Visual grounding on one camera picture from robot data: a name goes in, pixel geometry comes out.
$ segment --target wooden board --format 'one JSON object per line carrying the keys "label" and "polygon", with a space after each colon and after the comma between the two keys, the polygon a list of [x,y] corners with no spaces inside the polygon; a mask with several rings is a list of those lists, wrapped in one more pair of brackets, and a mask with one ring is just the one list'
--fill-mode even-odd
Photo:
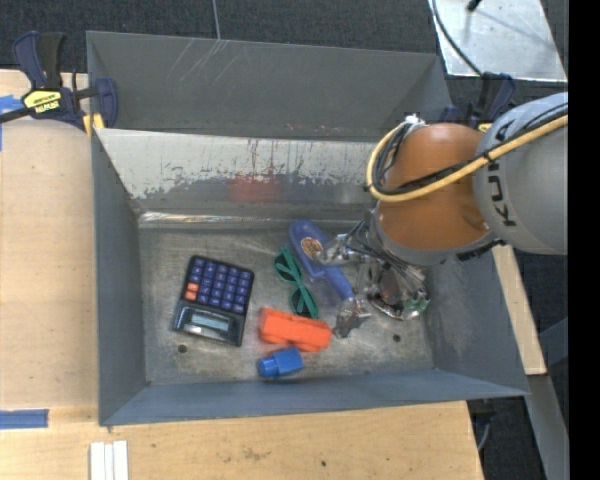
{"label": "wooden board", "polygon": [[132,480],[483,479],[463,402],[98,427],[84,408],[0,434],[0,478],[88,478],[94,441],[126,440]]}
{"label": "wooden board", "polygon": [[547,366],[515,253],[509,245],[494,247],[492,252],[524,371],[527,375],[544,375]]}
{"label": "wooden board", "polygon": [[[0,96],[28,89],[0,71]],[[89,139],[52,120],[2,126],[0,408],[95,404]]]}

